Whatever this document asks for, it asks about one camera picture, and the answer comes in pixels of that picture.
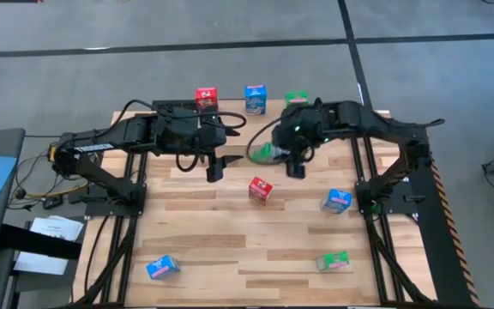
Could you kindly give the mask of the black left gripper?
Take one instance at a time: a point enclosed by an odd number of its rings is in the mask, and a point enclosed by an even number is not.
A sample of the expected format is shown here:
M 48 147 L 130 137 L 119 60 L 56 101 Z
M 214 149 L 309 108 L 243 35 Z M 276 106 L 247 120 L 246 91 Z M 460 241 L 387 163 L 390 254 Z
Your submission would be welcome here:
M 214 183 L 223 178 L 223 171 L 229 163 L 239 161 L 242 155 L 224 155 L 217 157 L 215 150 L 226 143 L 227 136 L 240 136 L 239 125 L 224 125 L 220 116 L 201 116 L 200 128 L 196 131 L 194 141 L 195 151 L 208 159 L 208 168 L 206 169 L 207 181 Z

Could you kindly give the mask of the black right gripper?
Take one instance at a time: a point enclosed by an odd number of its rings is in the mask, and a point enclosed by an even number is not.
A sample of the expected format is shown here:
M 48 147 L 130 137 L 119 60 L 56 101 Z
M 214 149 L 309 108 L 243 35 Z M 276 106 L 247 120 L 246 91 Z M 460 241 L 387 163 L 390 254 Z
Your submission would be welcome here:
M 334 113 L 324 107 L 289 106 L 281 112 L 280 121 L 272 130 L 272 144 L 291 151 L 286 160 L 287 177 L 305 178 L 306 148 L 318 148 L 334 139 L 330 132 L 333 119 Z

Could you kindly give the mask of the green Apple Jacks cereal box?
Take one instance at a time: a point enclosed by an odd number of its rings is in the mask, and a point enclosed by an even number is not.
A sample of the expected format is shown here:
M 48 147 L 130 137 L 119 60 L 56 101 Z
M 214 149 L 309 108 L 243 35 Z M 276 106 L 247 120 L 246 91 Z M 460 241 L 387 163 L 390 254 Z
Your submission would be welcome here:
M 290 152 L 266 142 L 253 151 L 252 159 L 255 163 L 262 165 L 275 165 L 284 161 Z
M 316 260 L 316 267 L 319 271 L 339 269 L 349 264 L 350 259 L 346 251 L 326 253 Z
M 285 95 L 286 107 L 289 107 L 291 104 L 308 104 L 309 103 L 309 95 L 306 91 L 290 91 Z

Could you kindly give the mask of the red Froot Loops cereal box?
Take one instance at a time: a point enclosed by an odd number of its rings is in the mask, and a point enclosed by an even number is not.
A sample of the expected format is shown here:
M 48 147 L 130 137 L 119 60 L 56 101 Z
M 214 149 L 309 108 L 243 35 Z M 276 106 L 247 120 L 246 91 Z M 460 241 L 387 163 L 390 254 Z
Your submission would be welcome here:
M 257 201 L 261 205 L 266 205 L 274 186 L 269 182 L 254 177 L 249 184 L 249 198 Z
M 218 107 L 218 89 L 211 88 L 197 88 L 195 95 L 195 103 L 198 111 L 204 111 L 209 107 Z

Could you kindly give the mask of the blue Rice Krispies cereal box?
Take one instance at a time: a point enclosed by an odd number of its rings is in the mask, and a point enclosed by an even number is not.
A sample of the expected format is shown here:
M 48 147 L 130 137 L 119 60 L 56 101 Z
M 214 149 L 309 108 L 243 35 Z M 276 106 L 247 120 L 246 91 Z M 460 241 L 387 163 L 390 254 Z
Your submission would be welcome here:
M 351 204 L 351 192 L 330 189 L 328 195 L 322 200 L 321 209 L 323 211 L 339 215 L 348 210 Z
M 267 90 L 261 85 L 244 87 L 245 110 L 249 115 L 264 115 L 266 113 Z
M 179 272 L 180 266 L 177 259 L 170 255 L 165 255 L 149 263 L 146 269 L 151 280 L 161 281 L 171 274 Z

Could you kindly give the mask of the black hazard-striped floor mat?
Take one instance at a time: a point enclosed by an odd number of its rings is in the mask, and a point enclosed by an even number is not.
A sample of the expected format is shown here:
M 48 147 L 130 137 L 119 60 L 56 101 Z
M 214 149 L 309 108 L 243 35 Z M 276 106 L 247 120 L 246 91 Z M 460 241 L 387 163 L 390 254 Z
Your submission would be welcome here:
M 480 301 L 457 233 L 435 161 L 399 184 L 400 203 L 416 214 L 437 302 L 447 307 L 480 309 Z

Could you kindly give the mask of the black power adapter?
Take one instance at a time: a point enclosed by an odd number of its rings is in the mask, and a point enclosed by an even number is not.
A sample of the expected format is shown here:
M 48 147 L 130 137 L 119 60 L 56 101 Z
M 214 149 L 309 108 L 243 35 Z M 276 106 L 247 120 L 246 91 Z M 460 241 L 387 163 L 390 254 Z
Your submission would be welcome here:
M 62 204 L 63 204 L 62 195 L 50 196 L 50 197 L 46 197 L 42 201 L 42 208 L 45 210 L 49 210 L 49 209 L 54 209 Z

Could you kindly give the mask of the white paper sheet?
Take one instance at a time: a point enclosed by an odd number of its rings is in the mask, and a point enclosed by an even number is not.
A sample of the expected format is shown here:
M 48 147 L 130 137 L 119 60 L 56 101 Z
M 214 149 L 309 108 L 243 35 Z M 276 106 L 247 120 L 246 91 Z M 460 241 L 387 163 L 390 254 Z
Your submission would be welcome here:
M 67 265 L 67 259 L 20 252 L 15 261 L 14 270 L 61 276 L 64 274 Z
M 79 221 L 51 215 L 46 218 L 35 218 L 29 230 L 59 239 L 75 241 L 83 227 L 84 224 Z

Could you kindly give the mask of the wooden shelf black metal frame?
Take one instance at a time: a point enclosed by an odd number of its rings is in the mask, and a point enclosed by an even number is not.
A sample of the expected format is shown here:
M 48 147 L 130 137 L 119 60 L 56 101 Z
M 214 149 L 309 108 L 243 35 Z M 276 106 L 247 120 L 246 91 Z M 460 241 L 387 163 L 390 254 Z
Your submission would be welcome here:
M 222 100 L 218 101 L 219 112 L 230 112 L 242 115 L 246 118 L 246 124 L 238 129 L 240 136 L 229 137 L 223 150 L 229 150 L 229 154 L 244 155 L 249 140 L 263 127 L 280 117 L 281 112 L 286 108 L 284 99 L 267 100 L 266 113 L 264 115 L 249 115 L 245 110 L 245 100 Z M 249 147 L 248 154 L 252 158 L 253 151 L 266 142 L 272 143 L 272 129 L 278 122 L 270 125 L 260 133 Z

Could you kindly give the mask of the black aluminium table frame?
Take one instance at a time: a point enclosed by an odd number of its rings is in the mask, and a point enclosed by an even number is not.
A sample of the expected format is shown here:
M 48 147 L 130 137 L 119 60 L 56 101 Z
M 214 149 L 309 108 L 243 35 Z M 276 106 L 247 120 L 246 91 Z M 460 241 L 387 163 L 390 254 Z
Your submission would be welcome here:
M 363 216 L 356 206 L 339 215 L 321 209 L 330 189 L 352 191 L 357 181 L 350 142 L 322 145 L 304 179 L 241 159 L 210 184 L 204 165 L 178 169 L 189 164 L 188 157 L 148 157 L 126 306 L 378 303 Z M 254 177 L 274 186 L 266 205 L 249 198 Z M 319 271 L 316 260 L 337 251 L 346 251 L 350 264 Z M 146 266 L 165 255 L 177 259 L 180 271 L 151 280 Z

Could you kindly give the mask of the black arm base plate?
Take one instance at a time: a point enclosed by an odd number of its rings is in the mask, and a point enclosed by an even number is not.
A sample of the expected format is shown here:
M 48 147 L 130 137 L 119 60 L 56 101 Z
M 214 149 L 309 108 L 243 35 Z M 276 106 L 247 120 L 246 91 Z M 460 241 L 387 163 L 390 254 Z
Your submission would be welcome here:
M 133 184 L 129 196 L 119 196 L 116 192 L 90 185 L 81 200 L 87 205 L 86 216 L 137 216 L 143 213 L 146 192 L 144 184 Z
M 373 197 L 368 182 L 355 184 L 359 211 L 363 215 L 414 214 L 417 204 L 425 200 L 424 195 L 415 195 L 410 182 L 401 181 L 391 193 L 383 197 Z

